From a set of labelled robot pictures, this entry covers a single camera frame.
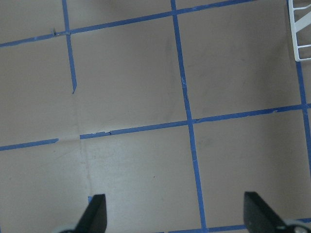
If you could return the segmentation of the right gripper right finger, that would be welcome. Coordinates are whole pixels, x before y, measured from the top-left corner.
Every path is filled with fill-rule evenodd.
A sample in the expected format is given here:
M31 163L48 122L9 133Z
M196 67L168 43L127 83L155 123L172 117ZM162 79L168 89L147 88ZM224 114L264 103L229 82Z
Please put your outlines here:
M243 222L249 233L291 233L288 226L257 192L245 192Z

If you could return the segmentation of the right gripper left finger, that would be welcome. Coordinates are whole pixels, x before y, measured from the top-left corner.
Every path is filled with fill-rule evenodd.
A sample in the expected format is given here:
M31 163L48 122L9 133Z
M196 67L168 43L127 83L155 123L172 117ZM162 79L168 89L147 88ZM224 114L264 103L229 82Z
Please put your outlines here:
M74 233L104 233L107 228L105 194L97 194L85 209L77 223Z

